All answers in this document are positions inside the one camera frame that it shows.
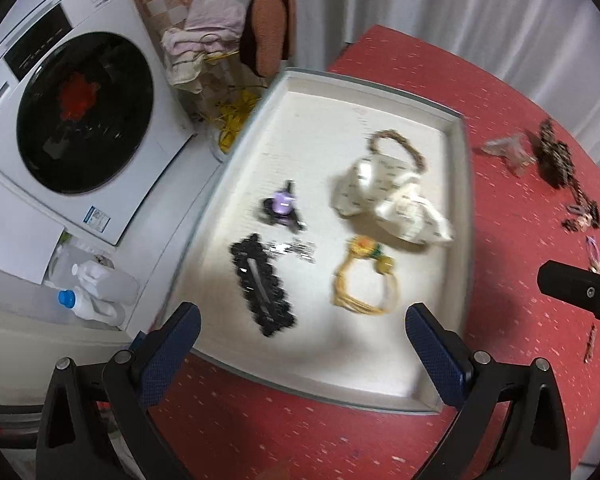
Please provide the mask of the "black beaded hair clip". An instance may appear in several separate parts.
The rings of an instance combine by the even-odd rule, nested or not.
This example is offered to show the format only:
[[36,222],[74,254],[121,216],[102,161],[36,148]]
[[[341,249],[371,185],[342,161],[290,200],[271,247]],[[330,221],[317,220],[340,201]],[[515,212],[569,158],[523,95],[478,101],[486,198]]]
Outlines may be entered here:
[[230,246],[230,254],[242,296],[261,334],[272,337],[294,327],[297,319],[259,234],[252,233],[238,240]]

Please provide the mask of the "purple black hair clip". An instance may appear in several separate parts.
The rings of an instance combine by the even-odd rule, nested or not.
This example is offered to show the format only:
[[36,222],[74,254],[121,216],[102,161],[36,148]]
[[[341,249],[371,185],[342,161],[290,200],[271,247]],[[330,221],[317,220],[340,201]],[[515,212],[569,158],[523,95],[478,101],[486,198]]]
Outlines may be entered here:
[[262,200],[260,218],[271,226],[284,226],[291,232],[298,233],[306,230],[304,222],[296,207],[294,181],[287,180],[285,185],[275,191],[270,197]]

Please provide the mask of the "brown snap hair clip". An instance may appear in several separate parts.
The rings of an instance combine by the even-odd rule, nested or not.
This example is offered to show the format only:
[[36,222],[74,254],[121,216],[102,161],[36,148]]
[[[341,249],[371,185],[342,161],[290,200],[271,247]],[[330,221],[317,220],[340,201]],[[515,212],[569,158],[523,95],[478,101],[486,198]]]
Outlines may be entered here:
[[588,332],[588,340],[586,341],[585,354],[583,357],[583,363],[588,364],[592,361],[595,341],[597,336],[597,326],[595,324],[591,325],[590,331]]

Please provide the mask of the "blue capped white bottle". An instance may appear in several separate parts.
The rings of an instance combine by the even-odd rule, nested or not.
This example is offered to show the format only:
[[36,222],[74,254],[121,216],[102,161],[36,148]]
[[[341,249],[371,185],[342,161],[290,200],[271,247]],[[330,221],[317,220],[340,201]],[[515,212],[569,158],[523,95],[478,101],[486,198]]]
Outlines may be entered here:
[[124,321],[124,310],[110,302],[92,297],[81,287],[63,289],[57,293],[58,304],[85,321],[120,326]]

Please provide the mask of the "white spray bottle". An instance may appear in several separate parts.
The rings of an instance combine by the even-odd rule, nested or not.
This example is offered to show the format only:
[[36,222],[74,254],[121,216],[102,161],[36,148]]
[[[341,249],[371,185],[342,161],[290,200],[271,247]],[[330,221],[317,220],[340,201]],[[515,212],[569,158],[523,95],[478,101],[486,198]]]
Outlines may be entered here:
[[114,304],[134,304],[140,285],[132,275],[88,260],[74,264],[71,273],[92,296]]

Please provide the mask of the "clear plastic hair claw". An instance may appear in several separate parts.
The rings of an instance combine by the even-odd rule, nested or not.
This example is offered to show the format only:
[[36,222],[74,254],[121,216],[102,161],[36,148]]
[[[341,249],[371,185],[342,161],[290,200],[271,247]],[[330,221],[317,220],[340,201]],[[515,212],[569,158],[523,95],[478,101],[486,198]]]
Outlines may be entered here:
[[483,154],[499,157],[504,160],[507,169],[517,177],[524,174],[524,170],[534,165],[536,160],[524,148],[523,133],[486,141],[480,148]]

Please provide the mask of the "cream fabric scrunchie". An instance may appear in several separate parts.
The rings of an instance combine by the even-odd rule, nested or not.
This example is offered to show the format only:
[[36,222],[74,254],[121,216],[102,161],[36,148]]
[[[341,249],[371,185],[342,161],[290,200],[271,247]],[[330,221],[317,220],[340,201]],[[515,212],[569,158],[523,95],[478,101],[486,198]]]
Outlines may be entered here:
[[388,155],[360,158],[340,179],[332,206],[343,217],[368,214],[386,232],[416,245],[450,244],[454,229],[422,195],[422,176]]

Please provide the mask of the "white shallow box tray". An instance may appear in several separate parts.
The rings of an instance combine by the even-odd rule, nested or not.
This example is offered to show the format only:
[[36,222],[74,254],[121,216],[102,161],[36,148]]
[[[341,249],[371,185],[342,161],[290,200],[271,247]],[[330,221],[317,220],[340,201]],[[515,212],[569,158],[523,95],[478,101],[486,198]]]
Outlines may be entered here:
[[[425,157],[425,197],[448,218],[454,240],[416,247],[370,216],[343,218],[332,206],[339,180],[365,155],[368,140],[393,129]],[[306,230],[260,218],[262,200],[294,181]],[[300,238],[315,262],[272,258],[296,325],[265,337],[242,296],[230,246],[252,233],[262,243]],[[396,264],[399,302],[369,316],[332,301],[335,273],[350,238],[377,240]],[[463,329],[472,253],[474,201],[462,115],[416,94],[362,79],[287,70],[240,135],[190,241],[173,286],[174,304],[196,304],[202,318],[194,352],[257,382],[341,405],[398,413],[442,407],[408,340],[405,311],[426,304],[448,330]]]

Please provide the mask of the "white washing machine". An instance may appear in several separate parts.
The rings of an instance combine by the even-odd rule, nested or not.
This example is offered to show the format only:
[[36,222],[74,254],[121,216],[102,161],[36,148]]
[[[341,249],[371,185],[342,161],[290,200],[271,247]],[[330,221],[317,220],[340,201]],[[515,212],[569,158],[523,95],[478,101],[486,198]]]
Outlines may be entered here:
[[62,231],[117,245],[194,128],[133,0],[0,12],[0,270],[43,281]]

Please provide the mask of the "yellow cloth bundle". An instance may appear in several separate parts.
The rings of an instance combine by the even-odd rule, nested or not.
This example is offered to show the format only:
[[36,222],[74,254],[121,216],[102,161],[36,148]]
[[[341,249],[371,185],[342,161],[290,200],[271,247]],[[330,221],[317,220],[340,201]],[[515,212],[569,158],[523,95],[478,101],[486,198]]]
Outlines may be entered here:
[[240,90],[234,99],[216,104],[218,114],[212,119],[218,129],[218,148],[227,154],[242,132],[251,112],[260,101],[260,96],[249,91]]

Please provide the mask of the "pink and cream towels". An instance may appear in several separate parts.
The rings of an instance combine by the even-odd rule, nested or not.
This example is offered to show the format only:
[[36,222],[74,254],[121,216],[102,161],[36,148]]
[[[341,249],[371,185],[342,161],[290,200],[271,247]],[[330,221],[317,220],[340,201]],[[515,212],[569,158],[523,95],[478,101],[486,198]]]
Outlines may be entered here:
[[168,28],[161,38],[170,85],[200,93],[204,64],[238,49],[245,19],[239,0],[190,0],[184,24]]

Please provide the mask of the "pink sole slipper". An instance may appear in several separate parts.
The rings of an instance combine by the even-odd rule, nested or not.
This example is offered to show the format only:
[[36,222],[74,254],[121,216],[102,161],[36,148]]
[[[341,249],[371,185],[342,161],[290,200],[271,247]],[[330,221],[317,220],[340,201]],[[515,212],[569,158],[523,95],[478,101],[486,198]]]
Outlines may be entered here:
[[251,0],[239,39],[239,61],[258,77],[270,78],[294,55],[297,0]]

